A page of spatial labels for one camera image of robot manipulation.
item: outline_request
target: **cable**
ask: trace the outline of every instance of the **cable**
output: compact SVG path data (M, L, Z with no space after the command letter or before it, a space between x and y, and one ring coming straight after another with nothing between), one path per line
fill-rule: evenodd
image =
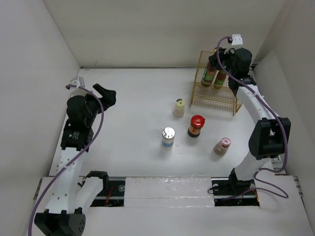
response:
M79 88L85 92L87 92L88 94L92 95L99 103L100 105L100 109L101 109L101 119L100 119L100 123L99 123L99 127L97 129L97 132L95 133L94 137L91 139L91 141L85 146L85 148L83 148L72 160L70 160L66 166L69 167L74 161L76 161L89 147L90 145L94 142L94 140L97 138L102 125L103 125L103 121L104 121L104 108L102 105L102 102L99 100L99 98L94 95L94 93L92 91L87 90L84 87L81 86L75 86L75 85L67 85L65 87L66 89L68 88ZM42 192L42 194L40 195L40 197L38 198L32 212L31 212L31 217L30 217L30 221L29 221L29 227L28 227L28 236L32 236L32 225L33 225L33 221L34 221L34 217L36 214L36 210L41 202L41 200L43 199L43 197L45 196L45 194L47 193L48 189L50 188L50 186L56 181L56 179L65 171L65 167L63 167L54 177L53 179L49 182L49 184L47 185L47 187L44 189L44 191Z
M282 125L280 119L278 118L277 114L261 99L261 97L257 96L256 95L256 92L251 88L249 87L248 85L244 84L243 82L239 81L238 79L236 79L234 76L232 76L226 69L225 67L222 65L221 63L221 60L220 60L220 56L219 56L219 48L220 48L220 44L223 40L225 39L231 39L232 37L231 36L225 36L223 37L222 39L219 40L218 42L218 45L217 45L217 60L218 60L218 63L221 67L221 69L229 76L229 78L231 78L232 80L234 80L235 82L239 83L241 86L247 88L251 93L254 94L255 98L268 110L270 111L270 113L275 117L278 125L279 125L279 128L281 130L281 133L282 133L282 136L283 136L283 143L284 143L284 159L283 159L283 165L281 167L281 169L279 170L271 170L269 168L260 168L259 171L270 171L270 172L273 172L273 173L280 173L281 171L283 171L286 167L286 164L287 164L287 156L288 156L288 148L287 148L287 138L286 138L286 134L285 134L285 130L284 130L284 126ZM288 194L282 190L281 188L277 187L276 185L272 184L272 183L268 183L268 182L265 182L265 181L262 181L260 179L257 179L256 176L257 174L259 173L259 171L257 171L255 174L254 174L254 179L259 181L259 182L262 182L262 183L265 183L265 184L268 184L274 188L277 188L279 189L280 191L282 191L284 193L285 196L283 195L280 195L276 192L273 192L273 191L270 191L268 189L265 189L265 188L251 188L250 190L247 190L245 191L244 193L241 193L239 195L236 195L236 196L232 196L232 197L229 197L229 198L224 198L222 200L230 200L230 199L233 199L233 198L236 198L236 197L239 197L241 195L244 195L252 190L263 190L263 191L267 191L269 193L273 193L279 197L282 197L282 198L289 198Z

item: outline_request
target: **red jar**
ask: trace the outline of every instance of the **red jar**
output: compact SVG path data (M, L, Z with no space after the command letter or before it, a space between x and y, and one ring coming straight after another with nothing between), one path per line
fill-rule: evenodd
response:
M201 115L195 115L191 118L188 135L196 138L200 135L200 131L205 124L205 118Z

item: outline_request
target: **red lid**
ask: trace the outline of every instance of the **red lid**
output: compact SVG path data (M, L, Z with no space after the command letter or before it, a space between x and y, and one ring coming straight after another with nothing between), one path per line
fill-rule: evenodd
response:
M196 128L202 128L205 124L205 118L201 115L195 115L191 118L191 124Z

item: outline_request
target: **gold wire shelf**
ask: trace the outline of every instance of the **gold wire shelf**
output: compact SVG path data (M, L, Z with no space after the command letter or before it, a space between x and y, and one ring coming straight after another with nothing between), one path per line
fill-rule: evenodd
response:
M208 63L208 57L213 55L211 52L201 51L198 67L195 75L195 81L193 83L193 89L191 94L190 106L197 105L203 107L210 107L224 111L231 111L235 115L241 108L242 103L234 96L228 86L228 76L225 76L225 81L222 86L213 83L217 78L218 71L216 72L212 84L209 87L204 87L201 84L201 80Z

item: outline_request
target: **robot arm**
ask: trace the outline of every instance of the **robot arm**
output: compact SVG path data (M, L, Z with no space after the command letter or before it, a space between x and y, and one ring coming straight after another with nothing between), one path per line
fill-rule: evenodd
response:
M236 79L249 86L249 89L228 78L229 88L233 94L243 102L256 126L249 139L249 153L242 163L234 168L229 176L227 187L231 189L231 195L244 192L253 183L254 174L269 160L284 153L284 140L275 117L257 99L260 97L256 82L249 75L252 54L249 50L241 48L243 41L239 34L229 39L230 46L226 49L216 48L224 68ZM222 70L218 63L217 55L209 57L213 70ZM279 118L284 126L288 140L291 123L288 118Z
M116 92L93 86L102 98L104 111L116 103ZM108 188L106 172L90 172L83 187L76 193L77 183L83 162L89 149L78 159L67 164L91 141L94 133L92 125L101 112L96 99L86 96L73 96L67 101L68 120L63 129L59 171L66 170L56 179L53 193L43 213L37 213L34 223L47 236L80 236L85 227L84 213L101 191Z

